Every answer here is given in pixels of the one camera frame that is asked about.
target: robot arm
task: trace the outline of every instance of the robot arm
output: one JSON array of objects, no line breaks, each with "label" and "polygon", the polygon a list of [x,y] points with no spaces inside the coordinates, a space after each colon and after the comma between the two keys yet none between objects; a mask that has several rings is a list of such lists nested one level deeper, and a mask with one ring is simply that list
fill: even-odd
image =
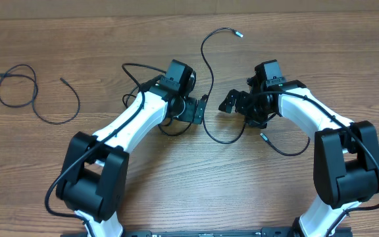
[{"label": "robot arm", "polygon": [[[359,137],[379,166],[375,127],[368,121],[353,122],[333,112],[301,82],[287,82],[275,60],[256,66],[255,76],[247,83],[250,93],[231,90],[219,110],[230,113],[235,106],[237,113],[245,115],[248,125],[262,129],[266,128],[269,114],[277,113],[315,141],[314,184],[318,195],[308,211],[295,220],[293,229],[303,237],[325,236],[343,210],[357,207],[379,192],[379,176],[370,157],[353,138],[308,100],[318,103]],[[343,154],[347,152],[357,153],[357,159],[345,162]]]},{"label": "robot arm", "polygon": [[201,123],[206,103],[202,99],[198,101],[188,97],[194,89],[195,81],[192,68],[173,60],[165,76],[158,76],[141,85],[132,105],[110,125],[92,136],[79,132],[71,139],[63,172],[88,149],[104,140],[133,116],[141,105],[141,93],[144,93],[143,109],[86,161],[102,166],[101,174],[85,169],[83,161],[57,185],[57,197],[69,209],[74,210],[75,214],[88,220],[95,237],[122,235],[123,228],[118,222],[116,210],[124,195],[129,154],[148,131],[166,117]]}]

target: black cable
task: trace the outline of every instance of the black cable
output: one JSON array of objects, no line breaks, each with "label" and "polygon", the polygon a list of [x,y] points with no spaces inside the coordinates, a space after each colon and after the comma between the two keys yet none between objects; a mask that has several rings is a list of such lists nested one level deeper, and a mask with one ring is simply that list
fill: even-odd
[{"label": "black cable", "polygon": [[[206,60],[206,58],[205,58],[205,56],[204,56],[203,46],[204,46],[204,43],[210,38],[210,36],[212,36],[213,34],[219,32],[219,31],[221,31],[221,30],[230,30],[230,31],[232,31],[235,35],[237,35],[237,36],[239,36],[239,37],[243,37],[243,35],[242,35],[240,32],[238,32],[237,30],[235,30],[235,29],[232,29],[232,28],[229,28],[229,27],[222,27],[222,28],[218,28],[218,29],[216,29],[216,30],[213,30],[210,34],[208,34],[208,35],[204,38],[203,43],[201,43],[201,48],[200,48],[200,50],[201,50],[201,56],[203,57],[204,63],[205,63],[205,64],[207,65],[207,67],[209,68],[209,70],[210,70],[210,74],[211,74],[211,86],[210,86],[210,90],[209,90],[209,92],[208,92],[208,94],[207,94],[207,98],[206,98],[206,106],[207,106],[207,102],[209,101],[209,97],[210,97],[211,91],[213,90],[213,85],[214,85],[214,83],[215,83],[215,76],[214,76],[214,74],[213,74],[213,70],[211,69],[210,64],[207,62],[207,60]],[[203,118],[201,119],[201,121],[203,122],[204,130],[205,130],[205,132],[207,133],[207,135],[208,135],[211,139],[213,139],[215,142],[218,142],[218,143],[220,143],[220,144],[232,144],[232,143],[238,141],[239,138],[242,136],[243,131],[245,130],[245,126],[246,126],[246,122],[244,121],[244,122],[243,122],[242,129],[241,129],[241,132],[238,134],[238,136],[236,136],[236,138],[233,139],[233,140],[231,140],[231,141],[223,142],[223,141],[220,141],[220,140],[216,139],[215,137],[213,137],[213,136],[210,134],[210,132],[207,130],[207,127],[205,126],[204,115],[203,115]]]},{"label": "black cable", "polygon": [[259,123],[259,122],[255,121],[255,120],[252,120],[252,121],[255,122],[256,124],[260,124],[261,126],[263,126],[266,123],[270,122],[270,120],[272,120],[274,118],[274,116],[276,116],[276,115],[277,115],[276,113],[273,113],[266,120],[264,120],[262,123]]},{"label": "black cable", "polygon": [[[335,122],[337,125],[339,125],[341,128],[343,128],[356,142],[356,144],[365,152],[365,154],[368,155],[368,157],[370,158],[372,164],[376,167],[376,170],[377,170],[377,174],[379,176],[379,165],[378,163],[376,162],[374,156],[372,156],[371,152],[365,147],[365,145],[363,144],[363,142],[348,128],[346,127],[346,125],[344,125],[343,123],[341,123],[338,119],[336,119],[335,116],[331,115],[326,109],[324,109],[319,103],[317,103],[315,100],[313,99],[310,99],[308,98],[306,95],[298,95],[296,93],[290,93],[290,92],[260,92],[260,93],[256,93],[254,94],[255,97],[259,97],[261,95],[281,95],[281,94],[284,94],[284,95],[290,95],[290,96],[294,96],[294,97],[297,97],[297,98],[300,98],[300,99],[304,99],[305,101],[308,101],[309,103],[312,103],[316,108],[318,108],[322,113],[324,113],[327,117],[329,117],[331,119],[331,121]],[[343,210],[343,213],[341,213],[339,215],[339,217],[333,222],[333,224],[330,226],[330,228],[327,230],[327,233],[325,235],[325,237],[328,237],[331,233],[331,231],[339,224],[339,222],[346,216],[348,215],[350,212],[352,211],[372,211],[372,210],[375,210],[375,209],[378,209],[379,208],[379,203],[376,204],[376,205],[373,205],[373,206],[369,206],[369,207],[352,207],[352,208],[349,208],[349,209],[346,209],[346,210]]]},{"label": "black cable", "polygon": [[167,124],[160,124],[160,126],[170,126],[174,122],[174,118],[170,118],[169,122]]},{"label": "black cable", "polygon": [[[135,64],[132,64],[132,63],[124,63],[122,65],[122,69],[124,70],[124,72],[136,83],[137,87],[141,87],[141,85],[138,83],[138,81],[125,69],[125,66],[135,66]],[[84,221],[84,224],[87,226],[88,230],[89,230],[89,233],[90,233],[90,236],[91,237],[94,237],[94,233],[93,233],[93,230],[91,229],[91,225],[88,224],[89,221],[84,218],[84,217],[81,217],[79,215],[75,215],[75,214],[68,214],[68,213],[59,213],[59,212],[56,212],[56,211],[53,211],[50,206],[49,206],[49,198],[51,197],[51,194],[52,194],[52,191],[54,190],[55,186],[57,186],[59,184],[59,182],[66,176],[66,174],[68,174],[68,172],[71,171],[71,169],[73,169],[77,164],[80,164],[82,163],[83,161],[85,161],[88,157],[90,157],[90,155],[92,155],[100,146],[104,145],[105,142],[107,142],[108,140],[110,140],[112,137],[114,137],[116,134],[118,134],[118,132],[120,132],[127,124],[129,124],[137,115],[138,113],[143,109],[144,107],[144,103],[145,103],[145,96],[144,96],[144,93],[141,93],[141,103],[139,105],[139,107],[137,108],[137,111],[130,116],[130,118],[128,118],[123,124],[121,124],[121,126],[119,126],[117,129],[115,129],[111,134],[109,134],[106,138],[104,138],[103,140],[101,140],[100,142],[96,143],[92,148],[90,148],[89,150],[87,150],[80,158],[78,158],[75,162],[73,162],[73,164],[71,164],[69,166],[69,168],[67,168],[63,173],[61,173],[57,179],[55,179],[55,181],[52,183],[52,185],[49,187],[49,189],[47,190],[46,192],[46,196],[45,196],[45,207],[46,207],[46,210],[48,213],[54,215],[54,216],[58,216],[58,217],[70,217],[70,218],[77,218],[77,219],[80,219],[82,221]]]},{"label": "black cable", "polygon": [[[139,63],[132,63],[132,64],[129,64],[130,66],[139,66],[139,67],[143,67],[143,68],[148,68],[148,69],[151,69],[151,70],[156,70],[158,72],[162,72],[163,74],[166,74],[166,71],[165,70],[162,70],[162,69],[159,69],[159,68],[156,68],[156,67],[153,67],[153,66],[149,66],[149,65],[143,65],[143,64],[139,64]],[[128,100],[130,99],[130,97],[135,97],[135,95],[132,95],[133,92],[137,89],[138,87],[136,86],[134,89],[131,90],[130,93],[128,94],[125,94],[124,96],[122,96],[122,103],[124,104],[125,108],[128,108]],[[186,128],[184,128],[183,130],[175,133],[175,134],[169,134],[168,132],[166,132],[165,130],[163,130],[162,128],[162,125],[158,124],[157,127],[159,128],[159,130],[162,132],[162,134],[166,135],[166,136],[179,136],[179,135],[182,135],[184,132],[186,132],[190,126],[192,125],[192,122],[188,124],[188,126],[186,126]]]},{"label": "black cable", "polygon": [[[23,74],[10,74],[10,72],[12,70],[14,70],[14,69],[16,69],[16,68],[18,68],[20,66],[26,66],[26,67],[28,67],[33,72],[33,77],[34,78],[31,78],[31,77],[23,75]],[[27,78],[27,79],[31,80],[34,83],[33,96],[32,96],[32,99],[29,100],[27,103],[24,103],[24,104],[21,104],[21,105],[9,105],[9,104],[5,103],[1,99],[1,95],[0,95],[0,102],[3,105],[5,105],[7,107],[10,107],[10,108],[21,108],[21,107],[27,106],[27,105],[29,105],[31,103],[32,104],[33,112],[35,113],[35,115],[39,119],[41,119],[43,122],[46,122],[46,123],[49,123],[49,124],[54,124],[54,125],[60,125],[60,124],[68,123],[71,120],[75,119],[77,117],[78,113],[80,112],[80,98],[78,97],[78,94],[77,94],[76,90],[74,90],[74,88],[66,80],[64,80],[63,78],[59,78],[59,80],[61,80],[61,82],[63,82],[65,85],[67,85],[72,90],[72,92],[74,92],[74,95],[76,95],[76,97],[77,97],[77,102],[78,102],[77,111],[76,111],[76,113],[71,118],[69,118],[69,119],[67,119],[65,121],[62,121],[62,122],[52,122],[52,121],[49,121],[46,118],[43,118],[42,116],[40,116],[39,113],[36,111],[35,101],[36,101],[36,97],[38,96],[39,89],[38,89],[38,81],[37,81],[37,77],[36,77],[36,73],[35,73],[34,69],[31,66],[29,66],[29,65],[19,64],[19,65],[13,66],[12,68],[8,69],[8,71],[6,71],[5,73],[1,73],[0,74],[0,78],[1,78],[0,79],[0,89],[1,89],[1,84],[4,81],[4,79],[10,78],[10,77],[23,77],[23,78]]]},{"label": "black cable", "polygon": [[311,139],[308,137],[308,142],[307,142],[307,145],[300,151],[300,152],[297,152],[297,153],[285,153],[283,151],[280,151],[277,147],[275,147],[271,141],[269,140],[269,138],[267,138],[267,136],[265,134],[263,134],[262,132],[260,133],[261,137],[263,138],[263,140],[274,150],[276,151],[277,153],[279,153],[280,155],[284,155],[284,156],[297,156],[297,155],[301,155],[304,151],[306,151],[309,147],[309,143],[311,142]]}]

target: wooden table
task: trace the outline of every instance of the wooden table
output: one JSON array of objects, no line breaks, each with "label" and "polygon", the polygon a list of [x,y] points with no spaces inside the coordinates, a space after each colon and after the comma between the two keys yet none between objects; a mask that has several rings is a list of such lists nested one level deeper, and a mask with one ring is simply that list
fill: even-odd
[{"label": "wooden table", "polygon": [[[254,67],[278,59],[289,80],[298,79],[327,106],[356,121],[369,120],[379,138],[379,12],[156,16],[0,21],[0,72],[27,63],[38,74],[37,110],[51,120],[72,116],[77,102],[60,81],[78,92],[80,114],[64,125],[40,121],[30,106],[0,103],[0,236],[58,236],[83,230],[75,219],[47,214],[43,197],[59,175],[71,137],[92,133],[121,114],[122,95],[133,82],[125,62],[167,68],[172,59],[197,71],[192,96],[207,93],[211,78],[201,59],[202,39],[215,72],[205,113],[211,133],[233,138],[243,117],[224,114],[218,105],[231,89],[247,90]],[[155,72],[132,68],[140,82]],[[21,78],[3,83],[9,103],[28,101],[33,85]],[[175,124],[179,129],[185,124]],[[168,138],[153,129],[131,154],[126,197],[118,210],[128,230],[232,230],[289,226],[316,196],[313,144],[298,157],[283,157],[248,128],[232,145],[212,141],[202,126]],[[277,147],[299,151],[306,136],[284,118],[263,130]],[[364,204],[375,204],[372,201]],[[52,198],[51,205],[69,211]],[[379,236],[379,210],[353,213],[343,222],[357,236]]]}]

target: wire end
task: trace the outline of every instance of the wire end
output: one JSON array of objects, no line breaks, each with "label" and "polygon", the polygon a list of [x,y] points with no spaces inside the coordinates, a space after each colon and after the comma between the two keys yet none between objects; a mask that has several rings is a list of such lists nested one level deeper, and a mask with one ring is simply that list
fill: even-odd
[{"label": "wire end", "polygon": [[243,37],[243,34],[241,33],[241,32],[239,32],[239,31],[235,31],[235,35],[237,35],[237,36],[239,36],[239,37]]},{"label": "wire end", "polygon": [[267,136],[266,136],[265,134],[263,134],[263,133],[261,132],[260,135],[261,135],[261,137],[263,138],[263,140],[264,140],[265,142],[268,141],[268,138],[267,138]]},{"label": "wire end", "polygon": [[66,80],[64,80],[64,78],[59,78],[59,80],[61,80],[61,82],[64,82],[64,84],[69,85],[68,82],[66,82]]}]

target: white plastic housing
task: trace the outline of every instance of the white plastic housing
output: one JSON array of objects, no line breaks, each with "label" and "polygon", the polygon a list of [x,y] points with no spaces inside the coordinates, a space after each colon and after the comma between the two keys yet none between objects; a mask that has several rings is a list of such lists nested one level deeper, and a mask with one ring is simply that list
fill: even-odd
[{"label": "white plastic housing", "polygon": [[306,237],[323,237],[343,210],[357,207],[360,204],[360,202],[354,201],[351,203],[346,203],[340,208],[332,209],[332,207],[322,202],[320,197],[317,195],[308,211],[299,218],[299,225],[301,226],[301,230]]},{"label": "white plastic housing", "polygon": [[[342,117],[329,109],[317,100],[307,88],[296,88],[288,90],[287,92],[296,93],[302,96],[306,95],[309,99],[313,99],[331,115],[335,115],[336,119],[346,126],[350,126],[350,123],[353,122],[352,120]],[[338,126],[335,122],[332,122],[330,118],[323,114],[312,103],[298,97],[291,95],[279,95],[278,104],[280,114],[298,125],[298,127],[300,127],[312,141],[314,141],[316,131],[321,131],[325,128],[340,128],[340,126]]]},{"label": "white plastic housing", "polygon": [[124,231],[124,228],[122,225],[118,222],[118,217],[116,216],[116,212],[113,213],[112,217],[110,217],[107,221],[101,221],[100,223],[95,221],[94,218],[91,215],[88,215],[87,213],[83,211],[75,211],[76,215],[79,215],[81,217],[86,218],[89,220],[89,224],[91,225],[91,228],[93,229],[93,233],[95,234],[95,237],[120,237],[122,232]]},{"label": "white plastic housing", "polygon": [[[145,92],[144,95],[144,108],[127,126],[125,126],[116,136],[105,142],[105,144],[111,147],[120,145],[124,148],[125,152],[131,153],[141,139],[143,139],[143,137],[150,131],[150,129],[164,120],[168,109],[168,103],[154,93]],[[110,125],[95,132],[93,135],[97,136],[98,141],[106,138],[113,132],[113,130],[117,129],[137,111],[141,101],[142,96],[140,92],[127,110],[111,122]]]}]

